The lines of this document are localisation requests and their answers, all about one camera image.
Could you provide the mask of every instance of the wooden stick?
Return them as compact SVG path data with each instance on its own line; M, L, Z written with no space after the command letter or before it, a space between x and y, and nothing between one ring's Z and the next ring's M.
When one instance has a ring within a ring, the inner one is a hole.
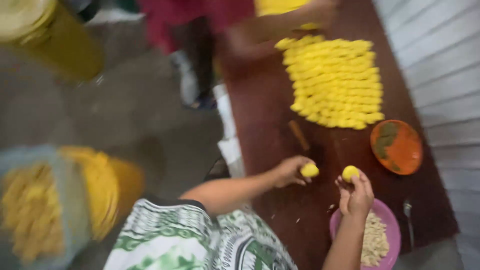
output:
M303 132L301 131L298 123L294 120L291 120L290 122L288 122L288 126L299 141L303 151L307 152L308 150L310 150L310 144L307 142L307 139L305 139L305 136L303 135Z

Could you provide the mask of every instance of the red shirt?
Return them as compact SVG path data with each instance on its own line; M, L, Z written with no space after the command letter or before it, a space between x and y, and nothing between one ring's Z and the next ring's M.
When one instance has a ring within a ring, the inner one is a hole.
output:
M206 16L213 33L255 16L253 0L139 0L146 14L148 38L169 54L178 48L169 28Z

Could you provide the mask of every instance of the wooden table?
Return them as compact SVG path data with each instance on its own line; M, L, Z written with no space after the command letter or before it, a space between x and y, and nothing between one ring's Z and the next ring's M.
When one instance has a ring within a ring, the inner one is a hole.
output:
M329 39L374 42L376 65L380 67L385 92L382 112L387 119L409 123L424 142L423 163L415 174L396 175L375 159L369 141L374 125L361 131L327 129L291 112L292 83L280 53L253 61L234 57L227 42L220 42L218 47L246 173L264 172L284 158L302 154L288 128L292 119L300 124L312 145L310 157L321 171L314 183L308 187L294 185L273 190L253 204L288 247L300 269L318 269L324 261L331 244L328 230L331 213L327 210L339 200L333 180L347 165L361 168L372 181L375 197L395 213L402 233L402 252L410 251L407 218L403 214L407 198L413 205L415 247L458 232L430 148L372 3L344 1L330 32Z

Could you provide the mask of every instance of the corrugated wall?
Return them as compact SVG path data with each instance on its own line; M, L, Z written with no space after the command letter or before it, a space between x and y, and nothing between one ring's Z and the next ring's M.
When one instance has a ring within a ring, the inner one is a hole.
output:
M478 269L480 0L373 1L456 213L465 269Z

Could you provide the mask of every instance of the pink plate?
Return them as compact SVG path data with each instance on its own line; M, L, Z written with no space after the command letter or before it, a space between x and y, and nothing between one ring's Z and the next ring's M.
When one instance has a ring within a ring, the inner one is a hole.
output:
M373 201L372 211L382 219L383 223L387 225L385 233L387 235L387 241L390 244L390 250L388 251L387 256L380 261L379 266L362 266L361 270L391 270L395 264L396 258L398 257L398 253L400 252L400 228L398 226L398 222L396 221L395 215L382 201L375 199ZM330 218L330 237L332 237L332 239L335 239L340 218L340 209L337 209L333 213L332 218Z

